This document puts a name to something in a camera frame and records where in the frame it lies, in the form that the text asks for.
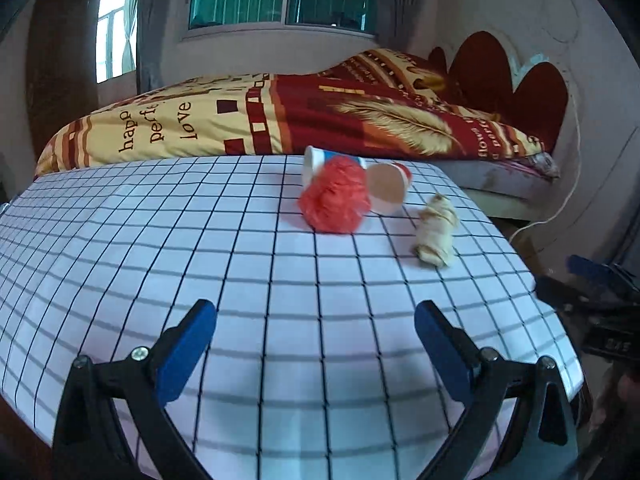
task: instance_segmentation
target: tablecloth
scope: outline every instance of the tablecloth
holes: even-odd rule
[[[433,300],[479,348],[551,355],[570,397],[575,351],[498,229],[438,168],[414,175],[396,216],[354,235],[300,214],[300,156],[148,160],[39,178],[0,216],[2,396],[50,443],[79,352],[96,362],[151,346],[198,298],[218,326],[167,411],[216,480],[413,480],[455,425],[453,402],[413,327]],[[461,219],[449,267],[412,253],[434,193]],[[141,468],[155,474],[126,404]],[[475,474],[506,430],[505,401]]]

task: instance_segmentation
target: white cable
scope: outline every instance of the white cable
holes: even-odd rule
[[[524,227],[521,227],[520,229],[518,229],[516,232],[514,232],[514,234],[512,234],[509,237],[509,243],[510,244],[513,243],[513,240],[515,239],[516,236],[518,236],[521,232],[526,231],[530,227],[534,227],[536,225],[545,225],[545,224],[548,224],[549,222],[552,222],[556,218],[558,218],[560,213],[562,211],[564,211],[564,207],[569,202],[570,198],[574,195],[575,189],[578,187],[578,181],[580,180],[580,172],[582,171],[582,153],[580,152],[580,142],[581,142],[580,119],[578,118],[578,107],[575,104],[575,98],[574,98],[573,95],[571,96],[571,101],[572,101],[572,104],[574,106],[575,130],[576,130],[576,133],[577,133],[577,142],[578,142],[578,146],[577,146],[577,151],[578,151],[578,170],[575,173],[574,185],[572,186],[571,191],[569,192],[569,194],[564,198],[564,202],[562,202],[562,205],[560,206],[560,209],[558,209],[558,211],[556,211],[556,213],[553,216],[547,218],[546,220],[543,220],[543,221],[540,221],[540,222],[532,222],[531,224],[527,224]]]

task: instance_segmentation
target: rolled beige cloth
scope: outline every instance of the rolled beige cloth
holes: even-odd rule
[[[420,212],[420,225],[415,233],[418,258],[436,267],[448,265],[453,256],[453,231],[458,223],[451,201],[440,194],[434,196]]]

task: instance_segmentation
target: metal bolt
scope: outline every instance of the metal bolt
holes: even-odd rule
[[[500,357],[500,354],[498,354],[497,350],[489,346],[481,349],[480,355],[485,361],[497,361],[498,357]]]
[[[79,355],[74,359],[74,368],[83,368],[89,363],[89,358],[86,355]]]
[[[144,361],[148,355],[149,348],[146,346],[139,346],[138,348],[134,348],[131,352],[131,358],[134,361]]]
[[[540,364],[547,370],[553,370],[556,367],[556,362],[552,357],[549,357],[548,355],[543,355],[540,358]]]

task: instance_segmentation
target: paper cup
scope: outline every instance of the paper cup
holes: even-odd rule
[[[313,146],[307,146],[305,150],[305,162],[302,167],[302,186],[307,187],[311,184],[313,177],[318,174],[318,171],[326,164],[326,162],[334,156],[347,156],[352,160],[355,160],[361,167],[367,168],[365,160],[359,156],[345,155],[344,153],[329,152],[328,150],[321,150],[320,148],[314,148]]]
[[[379,215],[391,215],[404,203],[412,174],[398,162],[373,164],[367,168],[367,189],[371,210]]]

